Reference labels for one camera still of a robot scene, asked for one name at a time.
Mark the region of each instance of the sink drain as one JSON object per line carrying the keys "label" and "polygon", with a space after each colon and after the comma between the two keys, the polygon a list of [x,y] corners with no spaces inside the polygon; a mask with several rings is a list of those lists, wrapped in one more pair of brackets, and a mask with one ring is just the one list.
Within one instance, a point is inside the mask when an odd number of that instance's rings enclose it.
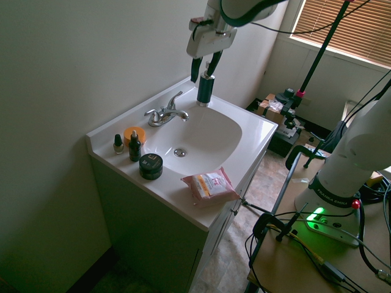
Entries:
{"label": "sink drain", "polygon": [[174,150],[174,155],[177,157],[185,157],[188,154],[188,152],[182,148],[177,148]]}

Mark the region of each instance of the red button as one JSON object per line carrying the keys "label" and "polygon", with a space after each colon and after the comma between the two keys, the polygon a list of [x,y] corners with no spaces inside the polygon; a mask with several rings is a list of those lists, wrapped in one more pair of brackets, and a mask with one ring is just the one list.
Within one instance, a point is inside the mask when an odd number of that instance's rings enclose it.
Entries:
{"label": "red button", "polygon": [[360,208],[360,201],[359,200],[354,200],[352,202],[352,208],[359,209]]}

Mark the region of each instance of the orange jar lid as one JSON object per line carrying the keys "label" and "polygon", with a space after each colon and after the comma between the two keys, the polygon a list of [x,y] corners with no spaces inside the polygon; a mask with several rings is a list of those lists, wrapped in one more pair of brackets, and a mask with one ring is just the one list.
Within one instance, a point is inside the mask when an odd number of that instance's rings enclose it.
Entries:
{"label": "orange jar lid", "polygon": [[130,143],[130,136],[132,135],[133,131],[137,132],[137,135],[139,136],[139,140],[141,145],[145,143],[145,131],[141,127],[133,126],[126,128],[125,131],[123,132],[123,141],[124,144],[128,147]]}

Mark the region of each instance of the nail polish bottle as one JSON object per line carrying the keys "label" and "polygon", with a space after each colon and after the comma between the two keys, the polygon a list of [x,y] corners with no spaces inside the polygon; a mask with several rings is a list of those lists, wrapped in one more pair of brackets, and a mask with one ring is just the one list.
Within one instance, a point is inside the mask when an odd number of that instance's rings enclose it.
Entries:
{"label": "nail polish bottle", "polygon": [[123,143],[120,134],[116,134],[114,137],[114,144],[112,145],[116,154],[123,153]]}

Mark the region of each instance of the faucet handle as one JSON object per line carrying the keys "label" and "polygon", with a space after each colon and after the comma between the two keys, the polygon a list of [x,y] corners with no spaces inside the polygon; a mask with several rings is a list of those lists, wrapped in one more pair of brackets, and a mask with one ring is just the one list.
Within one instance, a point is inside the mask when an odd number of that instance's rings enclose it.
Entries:
{"label": "faucet handle", "polygon": [[167,109],[169,110],[175,110],[175,99],[178,98],[181,94],[183,94],[182,91],[180,91],[179,93],[177,93],[175,96],[173,96],[170,101],[169,101],[169,104],[167,105]]}
{"label": "faucet handle", "polygon": [[148,112],[144,113],[144,116],[147,116],[151,114],[151,117],[149,118],[150,121],[158,122],[159,121],[159,113],[155,109],[149,110]]}

